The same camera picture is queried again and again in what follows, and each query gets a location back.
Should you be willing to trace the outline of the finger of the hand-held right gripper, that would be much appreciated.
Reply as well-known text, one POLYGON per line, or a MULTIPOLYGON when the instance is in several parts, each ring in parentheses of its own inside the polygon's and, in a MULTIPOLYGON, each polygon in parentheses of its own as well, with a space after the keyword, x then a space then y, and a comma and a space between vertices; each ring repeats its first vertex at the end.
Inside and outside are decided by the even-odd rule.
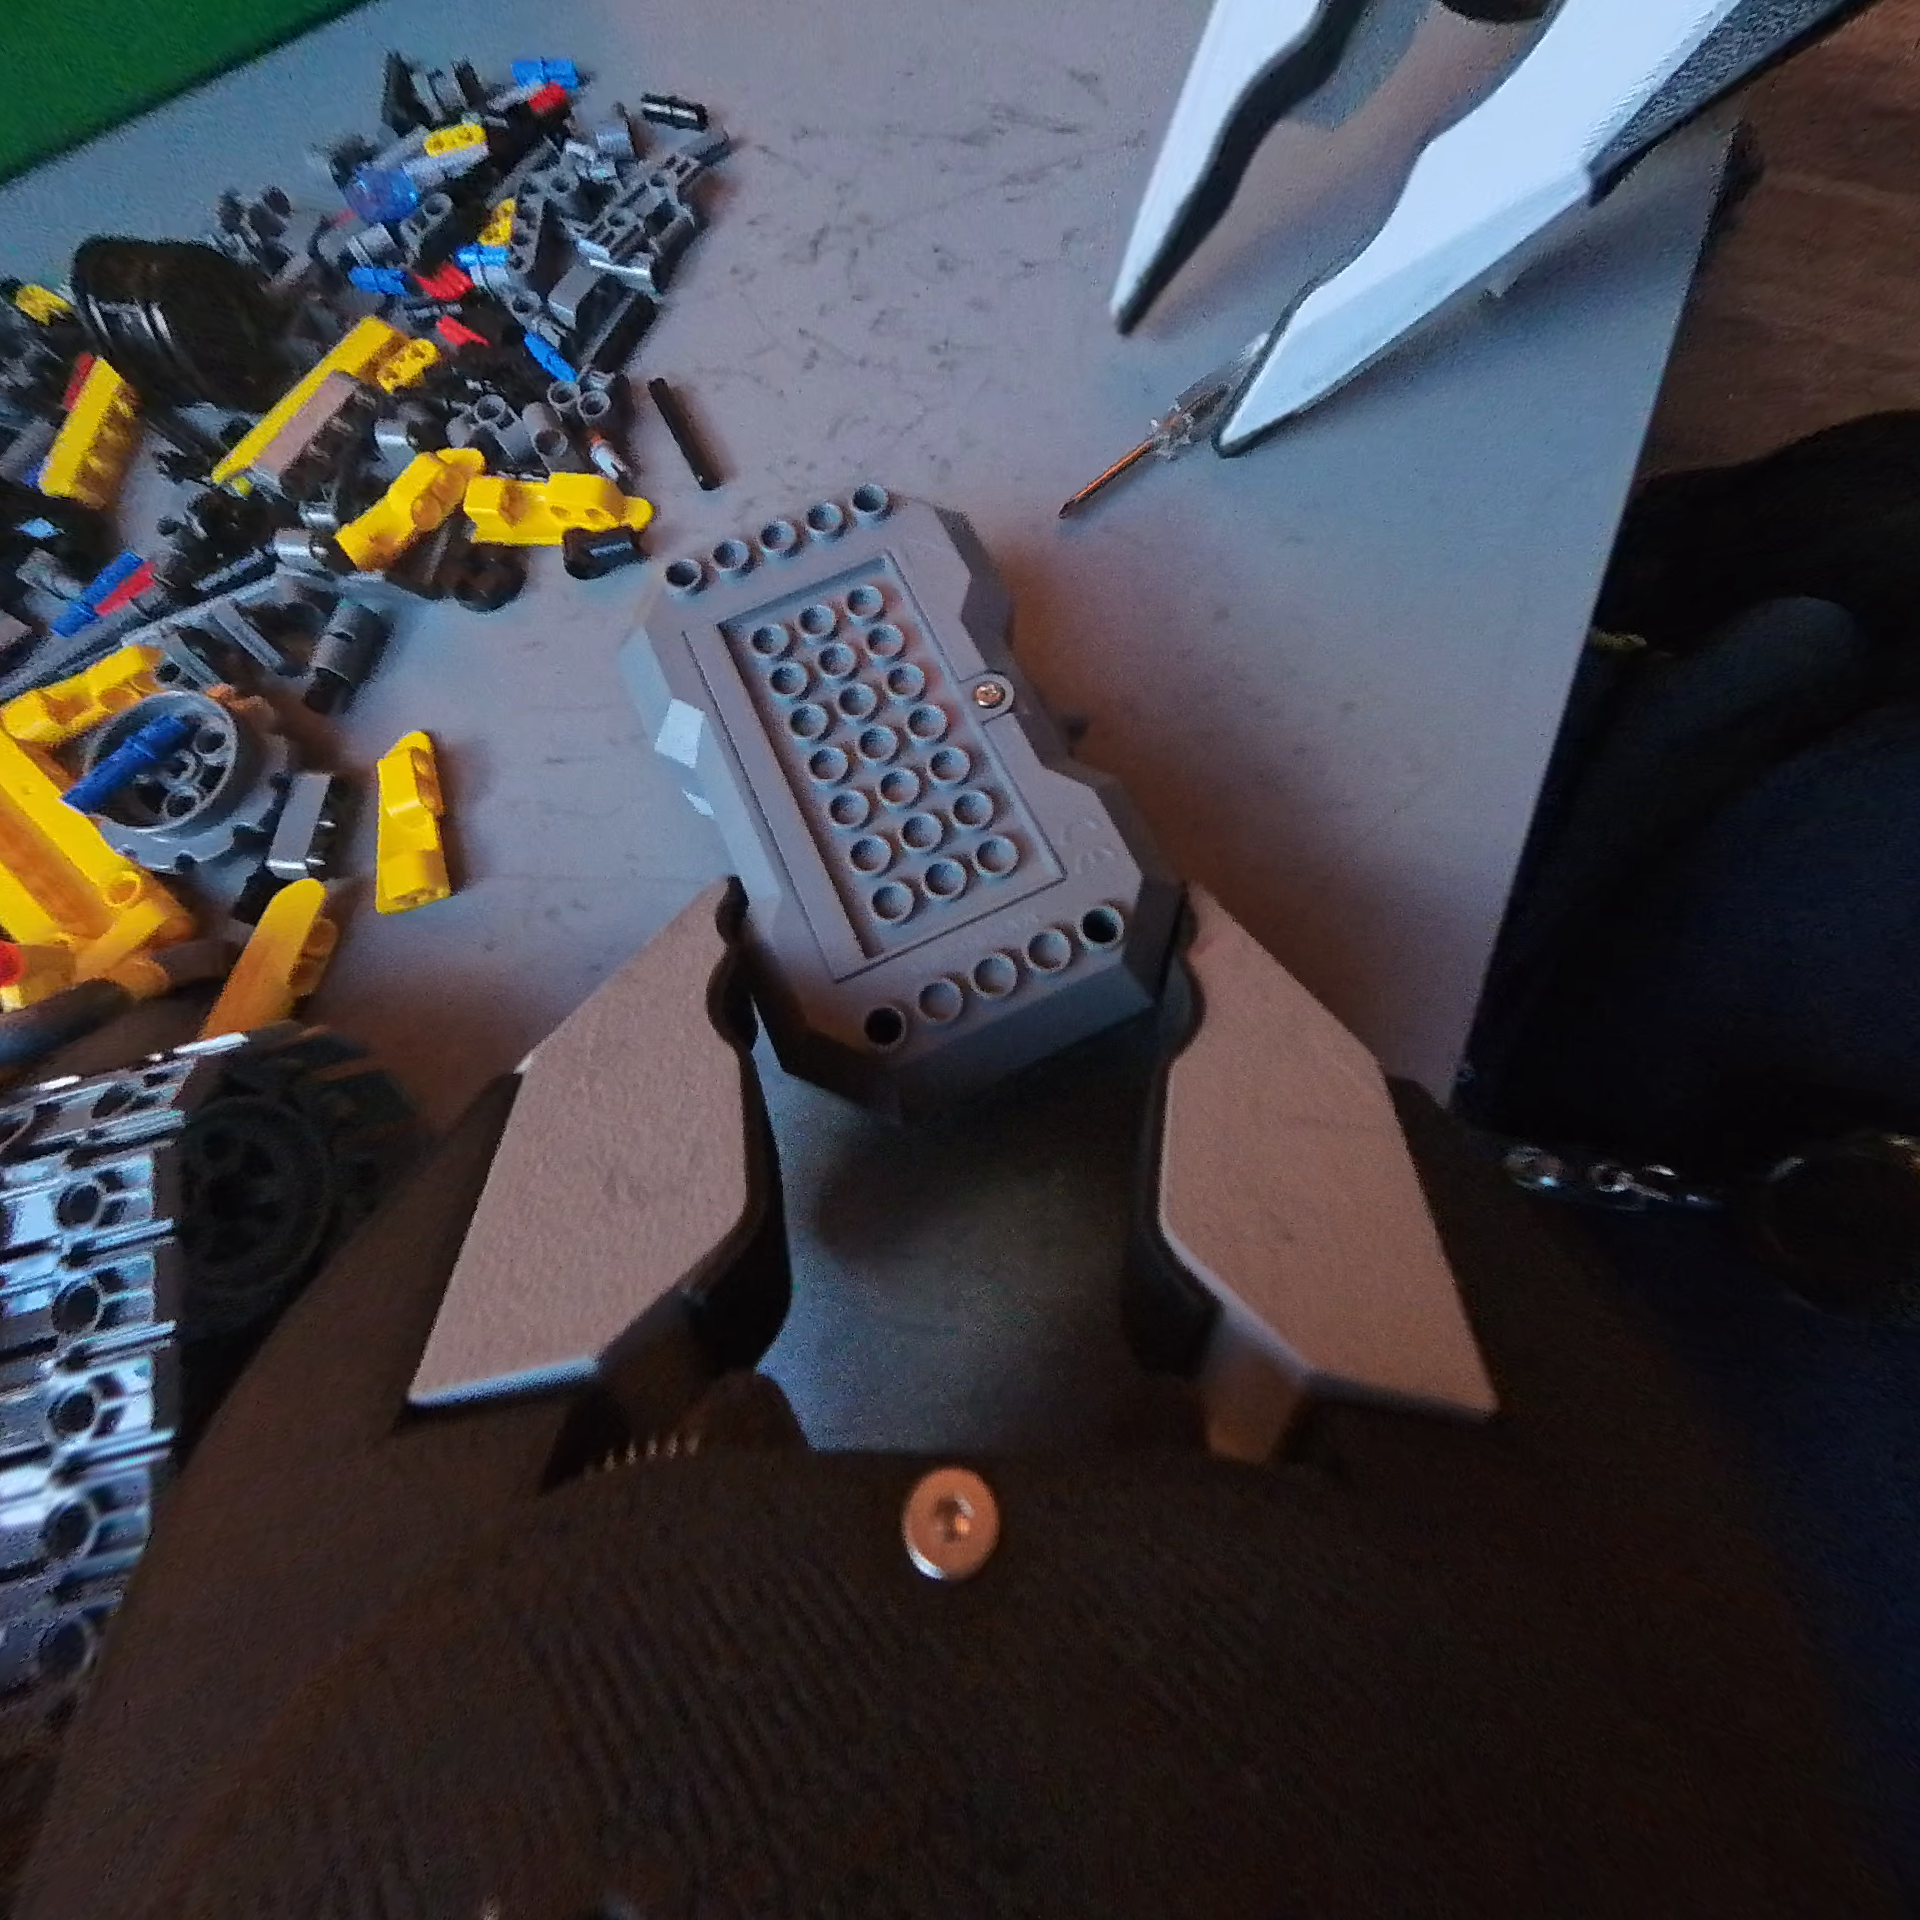
POLYGON ((1215 2, 1127 236, 1110 317, 1133 332, 1234 203, 1274 125, 1320 90, 1366 2, 1215 2))
POLYGON ((1412 164, 1380 228, 1274 324, 1215 425, 1231 460, 1383 359, 1584 207, 1614 138, 1733 2, 1564 2, 1504 80, 1412 164))

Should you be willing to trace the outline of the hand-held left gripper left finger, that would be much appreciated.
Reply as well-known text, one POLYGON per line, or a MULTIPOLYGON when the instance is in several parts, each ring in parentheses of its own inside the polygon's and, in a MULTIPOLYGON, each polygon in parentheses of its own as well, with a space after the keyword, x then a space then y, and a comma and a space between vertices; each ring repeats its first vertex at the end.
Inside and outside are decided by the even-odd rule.
POLYGON ((679 1411, 774 1344, 795 1286, 746 904, 708 883, 516 1069, 416 1410, 588 1383, 679 1411))

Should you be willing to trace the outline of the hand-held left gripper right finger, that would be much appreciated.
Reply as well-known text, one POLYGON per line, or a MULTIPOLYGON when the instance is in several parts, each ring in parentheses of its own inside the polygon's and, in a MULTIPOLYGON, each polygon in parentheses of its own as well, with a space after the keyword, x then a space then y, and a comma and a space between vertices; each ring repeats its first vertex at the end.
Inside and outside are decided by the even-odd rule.
POLYGON ((1122 1281, 1202 1445, 1265 1464, 1320 1404, 1483 1423, 1499 1394, 1389 1079, 1190 887, 1164 978, 1122 1281))

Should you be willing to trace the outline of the small clear-handled screwdriver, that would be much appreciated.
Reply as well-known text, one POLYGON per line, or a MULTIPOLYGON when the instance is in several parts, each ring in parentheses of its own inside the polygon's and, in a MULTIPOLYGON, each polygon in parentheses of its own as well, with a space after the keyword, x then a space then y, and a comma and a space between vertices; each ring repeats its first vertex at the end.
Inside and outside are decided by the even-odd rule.
POLYGON ((1237 395, 1249 371, 1257 368, 1271 332, 1255 333, 1234 355, 1181 389, 1169 407, 1149 421, 1140 441, 1131 446, 1105 470, 1076 488, 1058 508, 1066 520, 1089 508, 1103 492, 1151 460, 1177 461, 1215 430, 1213 421, 1226 401, 1237 395))

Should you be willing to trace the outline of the grey battery box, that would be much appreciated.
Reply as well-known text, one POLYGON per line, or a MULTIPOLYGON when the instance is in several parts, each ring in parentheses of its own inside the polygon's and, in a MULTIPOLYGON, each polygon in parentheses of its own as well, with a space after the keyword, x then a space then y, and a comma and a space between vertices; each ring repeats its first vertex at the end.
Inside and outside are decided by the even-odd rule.
POLYGON ((1121 784, 1079 759, 1012 647, 1012 593, 964 514, 865 483, 665 562, 620 669, 654 752, 715 822, 745 891, 741 954, 781 1068, 892 1117, 936 1113, 1147 1014, 1185 887, 1121 784), (1043 894, 835 981, 764 823, 705 655, 720 619, 841 564, 897 554, 963 664, 1007 674, 1027 794, 1062 833, 1043 894))

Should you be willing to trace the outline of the yellow tracked robot model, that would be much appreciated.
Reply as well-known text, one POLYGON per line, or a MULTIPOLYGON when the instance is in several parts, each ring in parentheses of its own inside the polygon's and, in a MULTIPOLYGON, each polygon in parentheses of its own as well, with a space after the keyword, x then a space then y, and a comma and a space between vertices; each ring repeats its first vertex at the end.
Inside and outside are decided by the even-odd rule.
POLYGON ((216 1404, 416 1141, 317 1026, 4 1091, 3 1697, 84 1685, 216 1404))

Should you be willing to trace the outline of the grey studded battery cover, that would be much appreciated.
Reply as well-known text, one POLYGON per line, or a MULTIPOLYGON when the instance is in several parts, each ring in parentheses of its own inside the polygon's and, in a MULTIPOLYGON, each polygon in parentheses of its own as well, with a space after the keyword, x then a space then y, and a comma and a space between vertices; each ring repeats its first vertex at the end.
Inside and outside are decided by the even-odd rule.
POLYGON ((703 664, 833 981, 1066 881, 1012 679, 963 664, 892 550, 729 614, 703 664), (985 714, 991 674, 1015 698, 985 714))

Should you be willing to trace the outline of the yellow curved panel piece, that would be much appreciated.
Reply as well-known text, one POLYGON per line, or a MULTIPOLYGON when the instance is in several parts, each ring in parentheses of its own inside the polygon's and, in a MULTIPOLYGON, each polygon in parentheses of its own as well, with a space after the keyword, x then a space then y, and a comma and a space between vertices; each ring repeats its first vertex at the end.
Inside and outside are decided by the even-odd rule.
POLYGON ((376 762, 375 908, 399 916, 449 900, 439 753, 424 729, 403 734, 376 762))

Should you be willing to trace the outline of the black badge reel with clip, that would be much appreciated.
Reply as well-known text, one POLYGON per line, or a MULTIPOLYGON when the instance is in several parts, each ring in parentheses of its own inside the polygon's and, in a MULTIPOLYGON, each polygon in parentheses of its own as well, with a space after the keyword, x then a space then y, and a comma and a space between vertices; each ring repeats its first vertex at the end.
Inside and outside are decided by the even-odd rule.
POLYGON ((1614 1214, 1724 1220, 1811 1307, 1916 1326, 1915 1131, 1855 1129, 1733 1172, 1516 1138, 1497 1138, 1491 1150, 1524 1191, 1614 1214))

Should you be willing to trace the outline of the grey round turntable piece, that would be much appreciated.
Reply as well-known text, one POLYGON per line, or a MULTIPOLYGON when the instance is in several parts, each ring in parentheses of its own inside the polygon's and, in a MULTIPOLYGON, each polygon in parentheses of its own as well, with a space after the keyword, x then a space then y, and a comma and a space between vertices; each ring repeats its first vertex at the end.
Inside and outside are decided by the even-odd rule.
POLYGON ((87 796, 82 812, 102 838, 161 876, 262 852, 297 758, 273 708, 259 700, 184 685, 149 693, 84 735, 76 784, 98 786, 98 767, 161 723, 178 731, 171 752, 146 755, 115 792, 87 796))

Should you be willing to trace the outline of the black axle rod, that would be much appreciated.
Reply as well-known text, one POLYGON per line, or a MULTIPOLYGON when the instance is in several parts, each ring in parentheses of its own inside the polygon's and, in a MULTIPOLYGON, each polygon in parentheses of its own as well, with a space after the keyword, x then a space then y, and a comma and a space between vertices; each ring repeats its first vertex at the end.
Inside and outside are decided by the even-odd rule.
POLYGON ((727 483, 722 460, 684 393, 665 376, 648 376, 645 386, 697 488, 718 492, 727 483))

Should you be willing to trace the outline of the pile of small building pieces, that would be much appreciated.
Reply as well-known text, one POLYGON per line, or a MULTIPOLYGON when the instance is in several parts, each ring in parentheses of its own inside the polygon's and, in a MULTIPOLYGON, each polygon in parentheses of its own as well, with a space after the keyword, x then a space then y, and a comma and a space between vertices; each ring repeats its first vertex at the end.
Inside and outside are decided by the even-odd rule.
POLYGON ((388 53, 383 132, 318 151, 340 203, 225 193, 201 239, 262 271, 294 381, 262 410, 149 400, 59 284, 4 278, 4 1078, 134 1003, 244 972, 211 1035, 285 1018, 325 969, 349 804, 291 708, 339 715, 401 596, 500 611, 526 558, 645 558, 630 371, 731 136, 647 90, 588 109, 574 59, 486 75, 388 53), (162 689, 270 708, 297 771, 262 852, 157 873, 84 814, 181 737, 80 745, 162 689))

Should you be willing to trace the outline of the black toy wheel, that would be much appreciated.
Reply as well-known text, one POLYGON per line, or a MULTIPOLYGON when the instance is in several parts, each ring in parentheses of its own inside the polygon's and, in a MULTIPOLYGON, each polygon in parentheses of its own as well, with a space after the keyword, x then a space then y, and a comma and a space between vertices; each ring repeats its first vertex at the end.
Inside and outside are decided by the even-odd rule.
POLYGON ((68 294, 91 351, 149 401, 261 413, 297 378, 270 282, 213 244, 88 236, 68 294))

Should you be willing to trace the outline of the green plastic bin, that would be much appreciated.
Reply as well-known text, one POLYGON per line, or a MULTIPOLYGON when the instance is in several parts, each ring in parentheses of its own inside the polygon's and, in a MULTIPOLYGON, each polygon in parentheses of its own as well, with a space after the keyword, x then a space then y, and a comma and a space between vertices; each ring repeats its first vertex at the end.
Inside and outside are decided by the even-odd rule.
POLYGON ((6 2, 3 181, 364 11, 362 2, 6 2))

